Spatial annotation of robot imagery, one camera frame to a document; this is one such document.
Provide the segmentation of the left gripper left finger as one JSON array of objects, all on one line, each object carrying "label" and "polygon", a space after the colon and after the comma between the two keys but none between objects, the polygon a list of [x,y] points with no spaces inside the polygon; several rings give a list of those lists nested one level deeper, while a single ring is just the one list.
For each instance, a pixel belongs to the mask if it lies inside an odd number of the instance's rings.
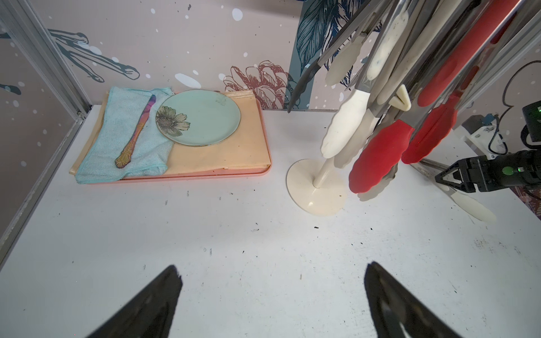
[{"label": "left gripper left finger", "polygon": [[168,266],[90,336],[167,338],[182,288],[177,268]]}]

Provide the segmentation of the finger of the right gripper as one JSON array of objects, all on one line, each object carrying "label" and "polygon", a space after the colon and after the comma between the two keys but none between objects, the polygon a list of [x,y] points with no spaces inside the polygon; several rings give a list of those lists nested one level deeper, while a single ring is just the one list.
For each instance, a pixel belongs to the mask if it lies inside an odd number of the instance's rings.
[{"label": "finger of the right gripper", "polygon": [[478,158],[461,159],[435,176],[436,183],[465,193],[477,192],[476,174]]}]

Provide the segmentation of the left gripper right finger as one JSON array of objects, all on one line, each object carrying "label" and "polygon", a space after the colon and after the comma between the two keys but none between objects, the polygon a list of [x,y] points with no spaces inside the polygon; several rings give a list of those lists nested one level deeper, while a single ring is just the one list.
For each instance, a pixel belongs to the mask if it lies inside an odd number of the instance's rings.
[{"label": "left gripper right finger", "polygon": [[378,337],[458,337],[377,262],[367,265],[364,287]]}]

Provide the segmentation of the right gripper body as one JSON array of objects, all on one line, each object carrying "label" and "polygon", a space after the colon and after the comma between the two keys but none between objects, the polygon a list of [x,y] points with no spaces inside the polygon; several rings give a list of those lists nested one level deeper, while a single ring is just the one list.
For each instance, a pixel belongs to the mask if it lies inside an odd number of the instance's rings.
[{"label": "right gripper body", "polygon": [[540,150],[520,151],[473,161],[473,182],[480,192],[511,187],[540,187]]}]

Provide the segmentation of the red steel tongs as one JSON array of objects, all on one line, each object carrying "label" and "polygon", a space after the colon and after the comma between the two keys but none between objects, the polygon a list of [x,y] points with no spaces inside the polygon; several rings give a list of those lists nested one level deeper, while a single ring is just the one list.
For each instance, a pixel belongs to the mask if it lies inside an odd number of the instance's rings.
[{"label": "red steel tongs", "polygon": [[418,163],[441,143],[456,122],[456,106],[479,72],[482,57],[493,51],[521,4],[489,1],[450,54],[431,63],[412,109],[383,128],[356,160],[349,174],[351,192],[368,192],[398,162]]}]

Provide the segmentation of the black steel tongs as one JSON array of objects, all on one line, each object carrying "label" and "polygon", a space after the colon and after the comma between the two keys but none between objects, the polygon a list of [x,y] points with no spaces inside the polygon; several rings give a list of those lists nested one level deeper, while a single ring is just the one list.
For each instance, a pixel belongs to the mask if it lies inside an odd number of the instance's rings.
[{"label": "black steel tongs", "polygon": [[285,108],[289,112],[309,107],[315,75],[328,69],[341,47],[369,22],[362,12],[382,6],[382,1],[304,2],[290,66],[293,74],[287,83]]}]

